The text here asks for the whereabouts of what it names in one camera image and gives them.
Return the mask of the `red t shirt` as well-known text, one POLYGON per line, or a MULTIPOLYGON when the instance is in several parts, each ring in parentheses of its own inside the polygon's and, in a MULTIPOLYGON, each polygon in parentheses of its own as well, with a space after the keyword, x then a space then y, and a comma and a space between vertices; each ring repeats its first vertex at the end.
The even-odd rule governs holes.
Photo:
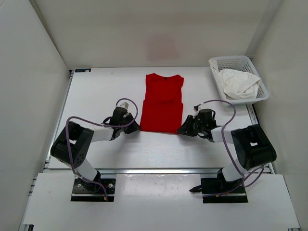
POLYGON ((181 127, 183 103, 180 75, 163 77, 147 74, 146 92, 142 105, 141 130, 176 134, 181 127))

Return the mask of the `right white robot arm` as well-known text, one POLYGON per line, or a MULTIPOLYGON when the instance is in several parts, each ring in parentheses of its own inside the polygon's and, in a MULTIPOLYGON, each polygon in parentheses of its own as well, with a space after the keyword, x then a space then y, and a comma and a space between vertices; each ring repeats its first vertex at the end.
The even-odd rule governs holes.
POLYGON ((232 129, 218 126, 215 115, 211 109, 198 110, 195 115, 187 116, 177 133, 224 144, 231 164, 217 173, 216 187, 225 193, 250 170, 274 162, 277 154, 259 124, 232 129))

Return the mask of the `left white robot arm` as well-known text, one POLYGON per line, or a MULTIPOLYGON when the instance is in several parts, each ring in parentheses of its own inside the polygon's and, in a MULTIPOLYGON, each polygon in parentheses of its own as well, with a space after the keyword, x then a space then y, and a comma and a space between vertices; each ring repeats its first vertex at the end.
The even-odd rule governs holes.
POLYGON ((86 159, 90 145, 98 141, 113 141, 122 132, 131 134, 139 130, 140 125, 125 107, 117 106, 112 116, 101 124, 72 116, 51 146, 50 153, 72 169, 82 180, 83 187, 95 193, 103 184, 99 171, 86 159))

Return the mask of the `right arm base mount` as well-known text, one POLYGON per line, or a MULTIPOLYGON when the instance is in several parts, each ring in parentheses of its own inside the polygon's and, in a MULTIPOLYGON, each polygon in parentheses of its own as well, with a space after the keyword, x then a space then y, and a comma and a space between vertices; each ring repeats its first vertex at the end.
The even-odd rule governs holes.
POLYGON ((190 193, 201 193, 204 204, 248 203, 242 180, 225 181, 222 176, 201 178, 201 183, 189 189, 190 193))

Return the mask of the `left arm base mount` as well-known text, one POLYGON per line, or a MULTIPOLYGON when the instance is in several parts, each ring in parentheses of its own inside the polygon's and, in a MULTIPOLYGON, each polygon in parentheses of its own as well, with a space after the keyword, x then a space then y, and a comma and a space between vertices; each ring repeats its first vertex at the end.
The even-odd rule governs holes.
POLYGON ((82 179, 75 177, 71 193, 72 202, 113 202, 115 199, 116 176, 105 177, 101 175, 101 186, 93 183, 87 183, 82 179))

